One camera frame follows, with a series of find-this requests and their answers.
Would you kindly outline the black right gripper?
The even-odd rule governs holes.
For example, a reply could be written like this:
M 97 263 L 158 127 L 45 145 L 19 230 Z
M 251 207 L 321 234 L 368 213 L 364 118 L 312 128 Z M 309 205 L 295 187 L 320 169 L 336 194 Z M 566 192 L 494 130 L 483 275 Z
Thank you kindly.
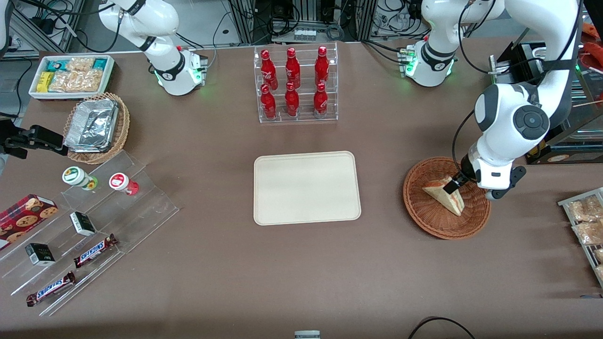
M 44 149 L 67 156 L 69 148 L 63 137 L 41 125 L 23 129 L 15 125 L 0 126 L 0 153 L 17 158 L 26 158 L 29 149 Z

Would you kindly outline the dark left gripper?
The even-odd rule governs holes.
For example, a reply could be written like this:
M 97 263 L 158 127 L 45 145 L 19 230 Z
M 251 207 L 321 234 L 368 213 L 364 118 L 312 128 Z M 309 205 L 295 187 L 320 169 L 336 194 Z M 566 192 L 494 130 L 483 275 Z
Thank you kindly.
M 495 201 L 504 197 L 511 189 L 515 188 L 517 183 L 525 176 L 526 168 L 523 166 L 514 167 L 510 173 L 510 184 L 506 189 L 498 189 L 498 190 L 488 190 L 488 200 Z M 453 194 L 460 187 L 464 186 L 468 182 L 473 181 L 472 175 L 467 175 L 465 173 L 457 173 L 455 174 L 450 182 L 445 184 L 445 191 L 448 194 Z

